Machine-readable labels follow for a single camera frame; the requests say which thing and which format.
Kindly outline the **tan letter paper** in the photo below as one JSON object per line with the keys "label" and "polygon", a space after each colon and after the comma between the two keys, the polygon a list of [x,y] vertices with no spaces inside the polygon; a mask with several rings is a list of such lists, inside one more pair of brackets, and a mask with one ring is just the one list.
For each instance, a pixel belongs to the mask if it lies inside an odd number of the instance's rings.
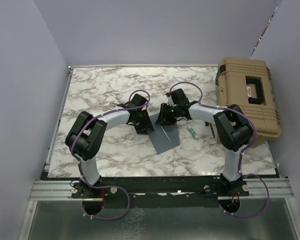
{"label": "tan letter paper", "polygon": [[168,140],[171,142],[171,144],[172,144],[172,140],[170,139],[169,135],[167,134],[167,132],[166,132],[164,126],[161,126],[161,128],[162,128],[163,133],[166,135],[167,139],[168,139]]}

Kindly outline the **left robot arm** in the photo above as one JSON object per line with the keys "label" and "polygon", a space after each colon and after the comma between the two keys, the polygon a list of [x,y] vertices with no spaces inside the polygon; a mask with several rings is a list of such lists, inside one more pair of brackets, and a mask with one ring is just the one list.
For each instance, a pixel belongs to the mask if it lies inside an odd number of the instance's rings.
{"label": "left robot arm", "polygon": [[87,196],[96,197],[101,190],[98,183],[101,176],[97,168],[96,155],[107,130],[120,125],[133,126],[138,135],[146,135],[154,127],[147,112],[150,96],[147,98],[134,91],[126,103],[93,115],[82,111],[71,127],[65,145],[77,160],[83,191]]}

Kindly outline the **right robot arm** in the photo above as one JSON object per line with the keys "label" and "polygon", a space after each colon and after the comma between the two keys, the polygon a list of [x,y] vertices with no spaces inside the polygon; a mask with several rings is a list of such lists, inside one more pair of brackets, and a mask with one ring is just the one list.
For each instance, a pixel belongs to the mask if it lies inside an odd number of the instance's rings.
{"label": "right robot arm", "polygon": [[214,124],[218,139],[225,147],[225,162],[219,189],[230,196],[238,189],[237,180],[242,177],[242,158],[245,148],[254,136],[254,129],[241,108],[206,105],[199,101],[189,101],[184,91],[179,88],[166,94],[168,101],[160,105],[156,125],[167,126],[178,119],[201,120]]}

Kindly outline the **grey-blue envelope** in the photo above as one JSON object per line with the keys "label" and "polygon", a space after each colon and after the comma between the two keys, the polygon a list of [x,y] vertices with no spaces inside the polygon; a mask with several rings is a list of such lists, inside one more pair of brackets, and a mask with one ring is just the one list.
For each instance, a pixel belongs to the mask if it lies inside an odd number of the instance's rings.
{"label": "grey-blue envelope", "polygon": [[158,155],[174,149],[180,145],[180,137],[179,137],[179,130],[178,125],[175,126],[168,126],[164,127],[165,131],[169,135],[172,143],[168,140],[166,135],[163,133],[161,125],[156,125],[155,122],[158,118],[158,113],[151,115],[149,118],[152,122],[154,131],[147,131],[149,139]]}

